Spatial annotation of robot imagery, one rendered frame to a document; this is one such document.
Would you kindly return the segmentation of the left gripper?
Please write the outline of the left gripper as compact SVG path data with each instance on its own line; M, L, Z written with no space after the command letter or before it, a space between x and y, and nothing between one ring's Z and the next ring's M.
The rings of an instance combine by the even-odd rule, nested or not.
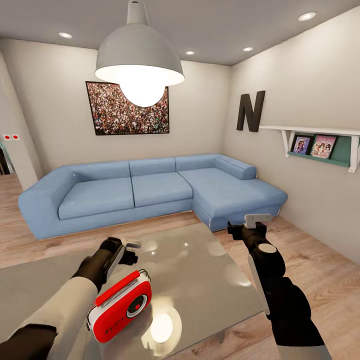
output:
M124 251L123 258L119 261L118 265L128 265L132 266L138 262L138 257L135 256L136 253L133 251Z

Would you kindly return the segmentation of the radio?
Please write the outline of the radio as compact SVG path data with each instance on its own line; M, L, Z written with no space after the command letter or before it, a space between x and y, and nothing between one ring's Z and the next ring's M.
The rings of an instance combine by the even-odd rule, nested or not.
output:
M86 317L86 327L98 342L113 339L147 307L152 299L150 282L145 269L136 270L95 300Z

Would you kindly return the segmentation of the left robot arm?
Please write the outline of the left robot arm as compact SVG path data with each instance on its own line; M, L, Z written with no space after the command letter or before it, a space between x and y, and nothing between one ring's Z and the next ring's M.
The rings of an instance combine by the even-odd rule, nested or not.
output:
M0 360L68 360L101 288L117 265L132 266L139 240L109 237L46 304L0 343Z

